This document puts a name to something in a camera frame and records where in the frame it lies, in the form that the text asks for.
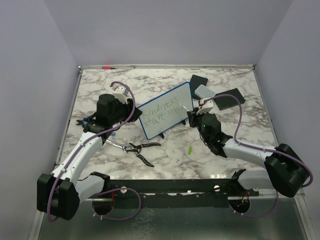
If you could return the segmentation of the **black flat box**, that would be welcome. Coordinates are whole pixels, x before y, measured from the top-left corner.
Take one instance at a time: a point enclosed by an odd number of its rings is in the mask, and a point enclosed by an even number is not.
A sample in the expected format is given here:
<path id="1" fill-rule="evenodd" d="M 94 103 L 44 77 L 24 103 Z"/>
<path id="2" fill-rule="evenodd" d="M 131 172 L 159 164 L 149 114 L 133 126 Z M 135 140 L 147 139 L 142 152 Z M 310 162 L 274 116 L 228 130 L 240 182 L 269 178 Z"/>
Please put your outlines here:
<path id="1" fill-rule="evenodd" d="M 193 74 L 189 82 L 190 82 L 191 90 L 195 91 L 200 85 L 206 86 L 208 83 L 208 79 L 205 77 Z"/>

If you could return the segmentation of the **blue handled cutters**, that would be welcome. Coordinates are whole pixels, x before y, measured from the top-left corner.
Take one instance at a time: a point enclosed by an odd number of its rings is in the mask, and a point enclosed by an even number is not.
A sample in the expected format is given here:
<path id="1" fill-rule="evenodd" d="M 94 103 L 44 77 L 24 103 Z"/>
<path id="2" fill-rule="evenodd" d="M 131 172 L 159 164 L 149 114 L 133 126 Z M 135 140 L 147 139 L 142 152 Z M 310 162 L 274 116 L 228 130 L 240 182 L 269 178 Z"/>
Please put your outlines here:
<path id="1" fill-rule="evenodd" d="M 78 126 L 82 126 L 83 128 L 86 126 L 86 124 L 91 121 L 93 118 L 95 117 L 94 114 L 88 116 L 88 117 L 84 117 L 83 119 L 78 119 L 76 120 L 76 125 Z"/>

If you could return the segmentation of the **red pen at back rail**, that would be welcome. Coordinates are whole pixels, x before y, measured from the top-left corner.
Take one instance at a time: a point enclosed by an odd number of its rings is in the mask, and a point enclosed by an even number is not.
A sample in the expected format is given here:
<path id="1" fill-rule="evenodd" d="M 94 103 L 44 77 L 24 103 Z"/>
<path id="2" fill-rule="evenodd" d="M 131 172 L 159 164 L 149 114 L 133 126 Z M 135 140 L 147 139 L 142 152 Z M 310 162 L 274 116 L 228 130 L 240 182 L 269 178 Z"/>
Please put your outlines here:
<path id="1" fill-rule="evenodd" d="M 111 67 L 111 66 L 102 66 L 101 69 L 103 70 L 116 70 L 116 67 Z"/>

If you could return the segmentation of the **black network switch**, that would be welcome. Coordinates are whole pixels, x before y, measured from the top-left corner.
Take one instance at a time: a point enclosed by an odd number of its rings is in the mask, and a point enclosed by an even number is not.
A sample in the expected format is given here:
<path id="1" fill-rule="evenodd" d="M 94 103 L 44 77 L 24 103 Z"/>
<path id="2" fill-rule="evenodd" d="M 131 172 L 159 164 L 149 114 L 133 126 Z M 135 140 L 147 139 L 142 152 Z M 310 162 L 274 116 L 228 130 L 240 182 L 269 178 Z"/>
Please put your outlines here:
<path id="1" fill-rule="evenodd" d="M 238 88 L 217 93 L 214 96 L 214 102 L 219 110 L 222 111 L 237 106 L 238 102 L 235 100 L 235 98 L 237 98 L 240 104 L 244 104 L 246 102 Z"/>

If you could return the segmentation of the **aluminium table frame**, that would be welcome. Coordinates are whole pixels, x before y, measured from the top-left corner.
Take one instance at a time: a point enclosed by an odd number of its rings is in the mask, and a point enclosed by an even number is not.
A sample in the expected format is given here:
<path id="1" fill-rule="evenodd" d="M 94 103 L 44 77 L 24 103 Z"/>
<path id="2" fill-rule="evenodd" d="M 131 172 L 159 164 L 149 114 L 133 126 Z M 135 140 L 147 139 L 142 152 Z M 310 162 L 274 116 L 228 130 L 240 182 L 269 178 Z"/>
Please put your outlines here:
<path id="1" fill-rule="evenodd" d="M 151 227 L 157 208 L 246 217 L 258 189 L 294 197 L 310 168 L 272 135 L 252 66 L 82 68 L 71 112 L 92 100 L 71 152 L 36 182 L 36 208 L 68 221 Z"/>

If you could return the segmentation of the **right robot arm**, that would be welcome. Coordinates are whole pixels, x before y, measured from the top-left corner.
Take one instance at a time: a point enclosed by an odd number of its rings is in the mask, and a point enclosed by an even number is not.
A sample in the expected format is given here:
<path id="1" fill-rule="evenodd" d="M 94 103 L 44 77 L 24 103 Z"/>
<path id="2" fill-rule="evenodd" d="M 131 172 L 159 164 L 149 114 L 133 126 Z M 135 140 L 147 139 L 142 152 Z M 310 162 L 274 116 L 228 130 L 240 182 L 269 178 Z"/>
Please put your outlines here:
<path id="1" fill-rule="evenodd" d="M 187 111 L 189 125 L 197 128 L 204 144 L 216 156 L 240 159 L 261 167 L 260 170 L 244 170 L 230 182 L 229 189 L 240 196 L 251 189 L 274 189 L 288 198 L 310 183 L 310 169 L 287 144 L 277 147 L 251 145 L 227 135 L 215 114 L 198 113 L 198 108 Z"/>

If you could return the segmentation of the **white small router box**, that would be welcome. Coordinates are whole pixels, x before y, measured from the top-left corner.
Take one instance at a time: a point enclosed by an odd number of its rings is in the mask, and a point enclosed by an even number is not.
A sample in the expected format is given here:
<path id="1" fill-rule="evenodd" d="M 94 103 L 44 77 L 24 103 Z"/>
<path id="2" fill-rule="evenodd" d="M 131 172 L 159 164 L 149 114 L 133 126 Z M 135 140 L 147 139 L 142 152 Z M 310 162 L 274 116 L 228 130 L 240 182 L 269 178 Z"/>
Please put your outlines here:
<path id="1" fill-rule="evenodd" d="M 214 97 L 216 93 L 209 89 L 207 86 L 201 84 L 195 91 L 194 91 L 194 99 L 200 100 L 203 98 L 211 98 Z"/>

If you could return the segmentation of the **green marker cap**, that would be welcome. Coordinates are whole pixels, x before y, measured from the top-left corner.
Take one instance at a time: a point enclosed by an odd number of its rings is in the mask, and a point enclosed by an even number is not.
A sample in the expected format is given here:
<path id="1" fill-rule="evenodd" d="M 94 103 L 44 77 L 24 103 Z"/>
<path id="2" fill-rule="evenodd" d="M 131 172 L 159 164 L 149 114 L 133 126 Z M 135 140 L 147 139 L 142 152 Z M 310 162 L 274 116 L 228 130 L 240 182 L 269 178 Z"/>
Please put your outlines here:
<path id="1" fill-rule="evenodd" d="M 190 146 L 190 147 L 188 148 L 187 154 L 190 155 L 191 153 L 192 153 L 192 147 Z"/>

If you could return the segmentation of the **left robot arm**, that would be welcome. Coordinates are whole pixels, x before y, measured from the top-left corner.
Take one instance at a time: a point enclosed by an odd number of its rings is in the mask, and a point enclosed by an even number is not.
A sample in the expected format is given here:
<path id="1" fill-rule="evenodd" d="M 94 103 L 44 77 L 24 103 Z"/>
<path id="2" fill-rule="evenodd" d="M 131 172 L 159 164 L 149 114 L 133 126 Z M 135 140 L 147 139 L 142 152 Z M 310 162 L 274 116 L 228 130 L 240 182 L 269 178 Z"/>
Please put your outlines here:
<path id="1" fill-rule="evenodd" d="M 113 194 L 110 176 L 94 171 L 84 180 L 79 177 L 93 155 L 106 143 L 112 132 L 126 123 L 135 122 L 142 111 L 134 97 L 123 93 L 102 94 L 96 111 L 86 121 L 83 133 L 67 158 L 50 174 L 41 174 L 36 183 L 36 208 L 48 220 L 71 220 L 80 203 L 92 196 Z"/>

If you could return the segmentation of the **blue framed whiteboard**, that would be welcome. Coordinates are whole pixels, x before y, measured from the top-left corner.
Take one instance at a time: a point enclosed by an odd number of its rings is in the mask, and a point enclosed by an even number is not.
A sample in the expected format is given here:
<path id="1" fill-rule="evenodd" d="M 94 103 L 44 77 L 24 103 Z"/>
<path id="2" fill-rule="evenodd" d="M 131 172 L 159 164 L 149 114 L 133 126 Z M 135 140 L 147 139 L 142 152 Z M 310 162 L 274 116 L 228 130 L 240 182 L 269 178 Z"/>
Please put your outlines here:
<path id="1" fill-rule="evenodd" d="M 194 108 L 190 83 L 187 81 L 140 105 L 138 109 L 142 115 L 139 121 L 146 138 L 151 140 L 186 120 L 188 115 L 183 106 L 189 110 Z"/>

